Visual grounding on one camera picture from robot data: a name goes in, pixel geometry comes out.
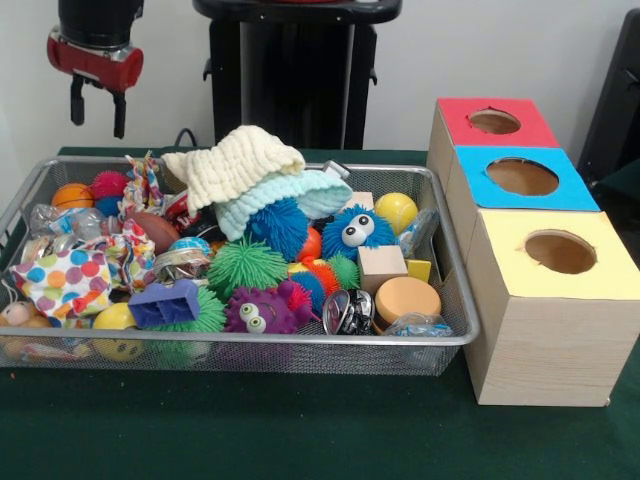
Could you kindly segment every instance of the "light blue knitted cloth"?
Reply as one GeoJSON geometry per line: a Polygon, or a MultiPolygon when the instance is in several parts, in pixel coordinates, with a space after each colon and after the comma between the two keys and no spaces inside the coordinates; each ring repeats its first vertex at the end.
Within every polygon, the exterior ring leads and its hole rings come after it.
{"type": "Polygon", "coordinates": [[[214,204],[214,209],[220,230],[233,242],[242,237],[251,215],[278,200],[295,198],[300,210],[317,220],[344,207],[352,193],[342,180],[320,170],[304,170],[298,175],[272,173],[240,197],[214,204]]]}

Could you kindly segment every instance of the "black cable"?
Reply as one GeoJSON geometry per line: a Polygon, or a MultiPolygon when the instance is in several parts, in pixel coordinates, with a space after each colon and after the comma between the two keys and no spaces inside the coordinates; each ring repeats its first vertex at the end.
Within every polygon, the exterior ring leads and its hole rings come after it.
{"type": "Polygon", "coordinates": [[[183,128],[182,130],[180,130],[180,133],[176,137],[176,141],[173,142],[173,146],[174,147],[179,146],[180,142],[182,141],[182,137],[184,137],[185,134],[189,136],[189,140],[191,140],[191,145],[194,147],[197,147],[198,141],[196,140],[196,136],[193,134],[193,132],[189,128],[183,128]]]}

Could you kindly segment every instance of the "wooden box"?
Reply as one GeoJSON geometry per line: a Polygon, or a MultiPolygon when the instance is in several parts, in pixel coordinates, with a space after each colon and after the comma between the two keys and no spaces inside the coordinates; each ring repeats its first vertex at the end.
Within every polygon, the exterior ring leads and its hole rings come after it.
{"type": "Polygon", "coordinates": [[[361,288],[372,296],[387,280],[408,275],[407,264],[398,245],[358,247],[358,267],[361,288]]]}
{"type": "Polygon", "coordinates": [[[446,192],[460,146],[558,147],[531,100],[441,98],[436,103],[427,166],[446,192]]]}
{"type": "Polygon", "coordinates": [[[606,214],[480,210],[467,271],[480,404],[608,403],[640,332],[640,272],[606,214]]]}
{"type": "Polygon", "coordinates": [[[446,198],[465,264],[478,207],[600,211],[560,148],[456,147],[455,151],[446,198]]]}

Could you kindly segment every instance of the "wire mesh tray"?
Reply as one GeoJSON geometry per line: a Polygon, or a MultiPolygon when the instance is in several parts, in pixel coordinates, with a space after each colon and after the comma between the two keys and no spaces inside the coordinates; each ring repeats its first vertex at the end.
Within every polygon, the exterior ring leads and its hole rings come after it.
{"type": "MultiPolygon", "coordinates": [[[[478,335],[478,317],[466,272],[457,248],[440,182],[422,167],[348,165],[347,183],[354,191],[370,191],[374,198],[388,192],[410,196],[419,208],[437,208],[440,227],[433,239],[423,239],[416,258],[433,264],[429,282],[440,294],[442,316],[454,336],[410,338],[328,336],[319,323],[296,335],[232,333],[166,333],[76,329],[2,329],[0,343],[17,341],[65,349],[82,347],[83,358],[41,359],[0,355],[0,367],[97,368],[138,370],[252,371],[280,373],[339,373],[440,375],[461,345],[478,335]],[[121,353],[121,361],[100,355],[101,349],[121,353]]],[[[62,185],[91,183],[104,170],[127,171],[129,163],[109,157],[56,157],[30,173],[0,218],[0,269],[18,263],[29,238],[28,218],[37,203],[49,203],[62,185]]],[[[159,175],[164,187],[163,175],[159,175]]],[[[0,292],[0,308],[9,303],[0,292]]]]}

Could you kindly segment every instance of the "red lid box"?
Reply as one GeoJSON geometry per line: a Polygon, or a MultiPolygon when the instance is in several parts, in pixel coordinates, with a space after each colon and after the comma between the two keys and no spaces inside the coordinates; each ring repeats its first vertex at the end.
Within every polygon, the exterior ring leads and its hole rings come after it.
{"type": "Polygon", "coordinates": [[[559,147],[532,100],[440,98],[427,166],[447,190],[455,147],[559,147]]]}

